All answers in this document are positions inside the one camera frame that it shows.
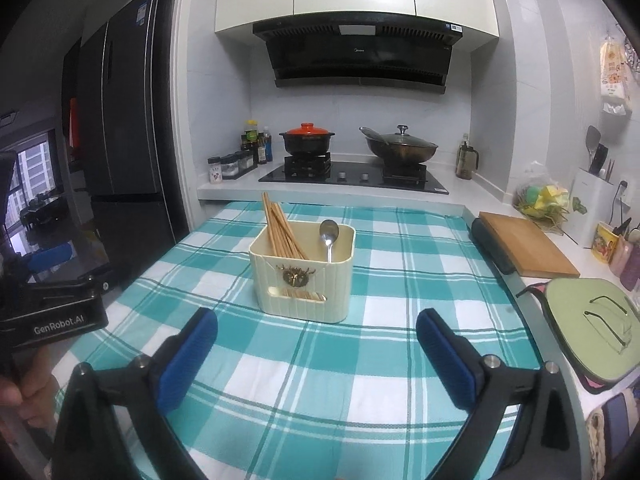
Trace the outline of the person's left hand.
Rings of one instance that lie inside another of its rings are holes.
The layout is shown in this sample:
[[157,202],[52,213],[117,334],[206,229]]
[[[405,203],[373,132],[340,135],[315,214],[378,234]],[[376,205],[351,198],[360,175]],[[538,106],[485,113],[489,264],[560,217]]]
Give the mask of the person's left hand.
[[32,428],[53,430],[54,397],[58,392],[58,381],[52,370],[50,348],[39,348],[30,369],[18,384],[6,376],[1,377],[2,408],[13,408],[18,417]]

